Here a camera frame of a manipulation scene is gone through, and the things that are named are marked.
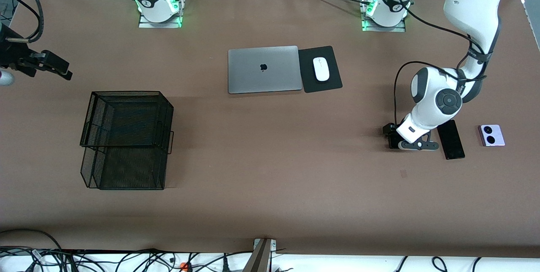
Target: table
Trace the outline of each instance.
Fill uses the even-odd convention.
[[[31,48],[69,61],[73,80],[15,73],[0,89],[1,229],[47,230],[77,249],[224,252],[269,236],[290,253],[538,255],[540,54],[519,0],[501,1],[488,78],[456,117],[467,155],[456,161],[391,151],[381,135],[399,66],[455,66],[467,49],[414,19],[405,33],[363,32],[350,1],[187,0],[183,27],[157,30],[137,28],[130,0],[41,1],[45,32]],[[442,5],[413,10],[452,28]],[[19,8],[12,28],[30,34],[35,18]],[[286,45],[332,45],[343,88],[228,95],[228,49]],[[419,68],[400,77],[400,118]],[[90,92],[131,90],[174,105],[167,188],[87,189],[78,144]],[[501,125],[507,145],[482,147],[479,124]]]

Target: black wire mesh basket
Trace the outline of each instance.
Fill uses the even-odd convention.
[[[160,92],[92,92],[81,137],[86,186],[163,190],[173,110]]]

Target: white computer mouse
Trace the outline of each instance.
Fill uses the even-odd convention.
[[[313,68],[315,69],[315,78],[320,82],[325,82],[330,78],[330,72],[328,71],[328,63],[324,57],[317,57],[313,59]]]

